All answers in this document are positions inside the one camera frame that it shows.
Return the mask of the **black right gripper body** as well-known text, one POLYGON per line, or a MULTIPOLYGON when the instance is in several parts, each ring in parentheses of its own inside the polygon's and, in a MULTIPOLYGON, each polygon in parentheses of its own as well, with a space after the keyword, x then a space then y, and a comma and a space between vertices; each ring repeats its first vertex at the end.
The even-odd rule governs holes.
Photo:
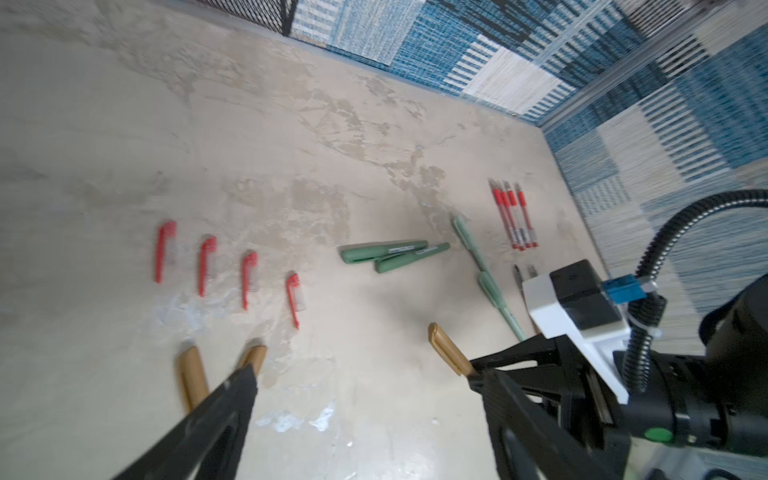
POLYGON ((481 374, 505 371, 558 426, 598 462, 624 476, 630 435, 621 406, 574 344, 565 336, 537 335, 506 350, 471 362, 468 378, 481 395, 481 374))

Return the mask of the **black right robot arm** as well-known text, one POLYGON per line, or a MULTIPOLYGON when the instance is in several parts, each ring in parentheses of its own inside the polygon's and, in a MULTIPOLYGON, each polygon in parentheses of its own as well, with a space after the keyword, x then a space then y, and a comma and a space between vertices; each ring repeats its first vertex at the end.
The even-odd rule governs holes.
POLYGON ((713 194, 668 220, 632 275, 606 281, 582 260, 525 283, 538 334, 458 366, 482 398, 501 478, 619 479, 635 439, 766 455, 765 277, 703 317, 703 355, 653 348, 673 247, 711 215, 766 204, 763 189, 713 194))

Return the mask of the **tan marker cap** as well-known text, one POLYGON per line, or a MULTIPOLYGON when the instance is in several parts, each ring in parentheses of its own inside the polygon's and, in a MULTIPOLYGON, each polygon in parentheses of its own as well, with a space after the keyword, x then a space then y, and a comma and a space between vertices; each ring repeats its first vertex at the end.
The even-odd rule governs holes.
POLYGON ((184 344, 175 366, 181 400, 189 414, 210 394, 199 348, 192 343, 184 344))
POLYGON ((253 375, 257 377, 261 371, 268 352, 268 347, 265 345, 254 345, 247 348, 242 354, 238 368, 249 368, 253 375))

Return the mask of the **red pen cap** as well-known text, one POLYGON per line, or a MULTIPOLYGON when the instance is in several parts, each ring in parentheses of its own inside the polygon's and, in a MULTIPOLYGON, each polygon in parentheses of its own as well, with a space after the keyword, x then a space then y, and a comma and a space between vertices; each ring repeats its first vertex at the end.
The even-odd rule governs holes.
POLYGON ((291 273, 286 280, 286 290, 293 324, 296 330, 300 329, 299 313, 305 309, 300 277, 296 272, 291 273))
POLYGON ((203 238, 198 253, 197 292, 201 298, 206 295, 206 285, 212 272, 212 256, 218 248, 218 240, 213 235, 203 238))
POLYGON ((154 281, 161 284, 164 268, 170 255, 170 245, 176 238, 177 223, 174 220, 163 222, 157 229, 154 253, 154 281))
POLYGON ((242 306, 245 311, 249 308, 249 295, 254 291, 257 285, 255 280, 256 269, 259 264, 258 253, 249 250, 245 253, 241 262, 241 294, 242 306))

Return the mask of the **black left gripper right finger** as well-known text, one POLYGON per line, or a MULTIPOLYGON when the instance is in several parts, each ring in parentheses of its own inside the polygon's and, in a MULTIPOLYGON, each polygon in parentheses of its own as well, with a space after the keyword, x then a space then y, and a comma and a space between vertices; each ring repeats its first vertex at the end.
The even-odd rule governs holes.
POLYGON ((501 479, 621 479, 532 402, 505 371, 481 374, 481 397, 501 479))

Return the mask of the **light green marker long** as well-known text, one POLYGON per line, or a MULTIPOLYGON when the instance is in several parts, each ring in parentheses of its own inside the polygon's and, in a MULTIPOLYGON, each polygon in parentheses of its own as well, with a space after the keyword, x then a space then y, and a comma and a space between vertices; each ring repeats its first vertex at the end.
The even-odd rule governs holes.
POLYGON ((488 271, 487 262, 480 253, 468 227, 461 216, 452 217, 452 225, 464 247, 469 251, 481 271, 488 271))

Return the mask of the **dark green marker pen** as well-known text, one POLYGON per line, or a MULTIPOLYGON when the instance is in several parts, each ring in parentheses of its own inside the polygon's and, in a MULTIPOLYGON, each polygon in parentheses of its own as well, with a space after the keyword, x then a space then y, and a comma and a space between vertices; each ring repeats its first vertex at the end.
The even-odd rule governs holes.
POLYGON ((428 246, 426 240, 406 240, 384 243, 347 245, 339 248, 340 257, 346 264, 375 261, 379 258, 409 253, 428 246))

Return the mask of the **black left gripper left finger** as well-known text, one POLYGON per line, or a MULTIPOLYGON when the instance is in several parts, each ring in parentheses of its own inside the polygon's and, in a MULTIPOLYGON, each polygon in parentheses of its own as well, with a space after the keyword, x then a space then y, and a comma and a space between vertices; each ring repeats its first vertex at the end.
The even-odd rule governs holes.
POLYGON ((233 479, 258 392, 253 369, 232 373, 118 479, 233 479))

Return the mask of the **light green marker short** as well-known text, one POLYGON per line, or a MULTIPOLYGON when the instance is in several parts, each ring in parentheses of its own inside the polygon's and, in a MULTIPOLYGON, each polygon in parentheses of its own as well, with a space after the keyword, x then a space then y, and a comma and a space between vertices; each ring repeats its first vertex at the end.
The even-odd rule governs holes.
POLYGON ((499 311, 507 325, 519 341, 527 339, 517 320, 512 315, 503 294, 493 276, 487 271, 480 271, 477 276, 478 284, 491 304, 499 311))

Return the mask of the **tan marker pen front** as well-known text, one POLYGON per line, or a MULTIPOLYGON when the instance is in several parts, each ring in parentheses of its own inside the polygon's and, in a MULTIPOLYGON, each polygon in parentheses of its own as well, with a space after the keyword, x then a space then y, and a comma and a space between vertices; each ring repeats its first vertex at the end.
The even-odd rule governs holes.
POLYGON ((477 371, 444 330, 435 322, 428 326, 428 341, 440 358, 457 374, 473 377, 477 371))

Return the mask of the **red gel pen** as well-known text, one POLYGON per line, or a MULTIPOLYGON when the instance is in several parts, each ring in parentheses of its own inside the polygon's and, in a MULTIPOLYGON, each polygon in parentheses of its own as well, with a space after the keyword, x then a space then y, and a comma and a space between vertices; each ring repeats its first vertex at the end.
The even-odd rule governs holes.
POLYGON ((500 216, 502 218, 505 232, 510 240, 512 248, 514 250, 524 251, 525 250, 524 245, 521 243, 519 239, 518 232, 514 226, 514 221, 510 216, 508 199, 505 196, 504 191, 499 186, 499 184, 493 179, 489 180, 489 185, 490 185, 494 200, 496 202, 497 208, 499 210, 500 216))
POLYGON ((521 210, 520 204, 518 202, 518 198, 517 198, 516 192, 512 188, 512 186, 510 185, 509 182, 504 181, 503 185, 504 185, 505 192, 506 192, 507 197, 508 197, 509 202, 510 202, 511 214, 512 214, 512 217, 514 219, 514 222, 515 222, 515 225, 516 225, 516 229, 518 231, 518 236, 520 238, 520 242, 521 242, 521 244, 525 248, 532 248, 533 247, 533 243, 532 243, 532 241, 530 239, 530 236, 528 234, 528 230, 527 230, 526 224, 525 224, 524 219, 523 219, 522 210, 521 210))
MULTIPOLYGON (((500 184, 499 182, 497 182, 497 183, 498 183, 498 184, 499 184, 499 186, 502 188, 502 190, 503 190, 503 191, 504 191, 504 193, 505 193, 505 196, 507 197, 507 194, 506 194, 506 192, 505 192, 504 188, 501 186, 501 184, 500 184)), ((508 199, 508 205, 509 205, 509 210, 510 210, 510 216, 512 217, 509 199, 508 199)))
POLYGON ((517 202, 523 217, 525 231, 528 239, 528 245, 530 248, 536 248, 538 246, 535 229, 533 228, 530 216, 528 213, 528 204, 522 187, 519 183, 514 184, 517 202))

